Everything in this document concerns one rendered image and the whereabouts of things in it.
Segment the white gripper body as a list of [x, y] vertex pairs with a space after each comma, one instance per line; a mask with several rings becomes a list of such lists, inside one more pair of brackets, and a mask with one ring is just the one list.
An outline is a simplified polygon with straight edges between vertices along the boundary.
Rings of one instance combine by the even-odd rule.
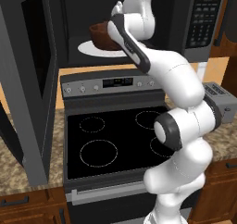
[[122, 14], [122, 13], [123, 13], [123, 4], [121, 1], [117, 1], [117, 3], [114, 5], [111, 11], [111, 16], [115, 16], [117, 14]]

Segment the dark brown bowl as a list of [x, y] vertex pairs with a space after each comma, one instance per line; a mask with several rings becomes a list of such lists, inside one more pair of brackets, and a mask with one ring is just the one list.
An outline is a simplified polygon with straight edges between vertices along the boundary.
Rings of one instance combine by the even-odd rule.
[[107, 21], [89, 27], [91, 39], [95, 47], [107, 51], [119, 51], [121, 47], [110, 39], [107, 33]]

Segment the white microwave turntable plate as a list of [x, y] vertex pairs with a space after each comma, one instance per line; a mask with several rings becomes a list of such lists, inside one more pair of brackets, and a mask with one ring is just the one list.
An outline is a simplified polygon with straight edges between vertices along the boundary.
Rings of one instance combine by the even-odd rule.
[[99, 57], [126, 57], [127, 54], [123, 49], [110, 51], [97, 48], [92, 41], [83, 42], [78, 46], [78, 50], [87, 56]]

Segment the dark grey microwave oven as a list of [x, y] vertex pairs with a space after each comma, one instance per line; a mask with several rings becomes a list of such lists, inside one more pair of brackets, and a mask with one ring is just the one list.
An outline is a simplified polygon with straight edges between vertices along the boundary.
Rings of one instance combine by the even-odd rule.
[[[126, 55], [112, 51], [84, 54], [79, 48], [91, 41], [89, 27], [108, 20], [118, 0], [48, 0], [56, 58], [61, 68], [130, 64]], [[152, 0], [156, 19], [153, 37], [144, 44], [152, 49], [173, 50], [189, 62], [209, 58], [223, 0]]]

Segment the dark grey microwave door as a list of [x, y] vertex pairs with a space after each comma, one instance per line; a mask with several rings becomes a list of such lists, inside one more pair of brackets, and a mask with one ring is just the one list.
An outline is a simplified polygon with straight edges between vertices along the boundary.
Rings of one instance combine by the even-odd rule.
[[49, 181], [61, 30], [60, 0], [0, 0], [0, 83], [31, 186]]

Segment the brown wooden cupboard door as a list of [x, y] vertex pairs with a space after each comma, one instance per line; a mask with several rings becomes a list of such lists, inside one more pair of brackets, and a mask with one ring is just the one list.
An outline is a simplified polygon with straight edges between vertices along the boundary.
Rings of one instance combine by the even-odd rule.
[[69, 213], [64, 205], [35, 206], [1, 211], [0, 224], [61, 224], [59, 209], [64, 210], [66, 224], [70, 224]]

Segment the black and steel stove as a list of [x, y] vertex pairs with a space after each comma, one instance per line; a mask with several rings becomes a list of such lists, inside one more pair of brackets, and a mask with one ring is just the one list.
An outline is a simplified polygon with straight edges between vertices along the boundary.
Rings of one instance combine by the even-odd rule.
[[[106, 70], [65, 75], [60, 84], [65, 107], [65, 194], [143, 181], [148, 168], [172, 156], [154, 132], [155, 118], [168, 106], [152, 77], [137, 69]], [[68, 87], [70, 94], [64, 92]], [[143, 224], [155, 202], [156, 196], [145, 192], [82, 205], [67, 201], [67, 205], [71, 224]]]

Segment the grey toaster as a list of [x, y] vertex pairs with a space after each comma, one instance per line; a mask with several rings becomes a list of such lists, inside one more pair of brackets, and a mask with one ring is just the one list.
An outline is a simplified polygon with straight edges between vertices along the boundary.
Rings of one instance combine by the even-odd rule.
[[206, 96], [219, 108], [222, 123], [232, 123], [237, 112], [237, 98], [213, 81], [204, 82], [203, 85]]

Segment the brown wooden drawer front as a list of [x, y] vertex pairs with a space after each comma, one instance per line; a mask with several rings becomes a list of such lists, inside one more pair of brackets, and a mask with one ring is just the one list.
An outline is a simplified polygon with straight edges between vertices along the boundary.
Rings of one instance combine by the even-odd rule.
[[45, 190], [38, 190], [38, 191], [32, 191], [27, 193], [15, 193], [10, 194], [7, 196], [0, 197], [0, 202], [3, 199], [6, 199], [7, 202], [9, 201], [16, 201], [21, 200], [24, 198], [24, 196], [29, 196], [29, 202], [27, 204], [23, 205], [38, 205], [38, 204], [47, 204], [47, 203], [61, 203], [66, 201], [66, 196], [64, 193], [63, 187], [56, 187], [51, 189], [45, 189]]
[[206, 169], [207, 176], [222, 175], [237, 172], [237, 168], [226, 168], [226, 163], [237, 165], [237, 158], [212, 162]]

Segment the brown wooden wall cupboard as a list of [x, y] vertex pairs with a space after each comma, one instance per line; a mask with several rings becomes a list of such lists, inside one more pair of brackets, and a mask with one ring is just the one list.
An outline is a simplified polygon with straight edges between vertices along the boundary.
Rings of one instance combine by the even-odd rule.
[[[220, 24], [226, 8], [227, 0], [223, 0], [215, 29], [214, 41], [218, 37]], [[221, 87], [237, 97], [237, 0], [231, 0], [225, 31], [222, 35], [220, 46], [211, 47], [211, 57], [229, 58]]]

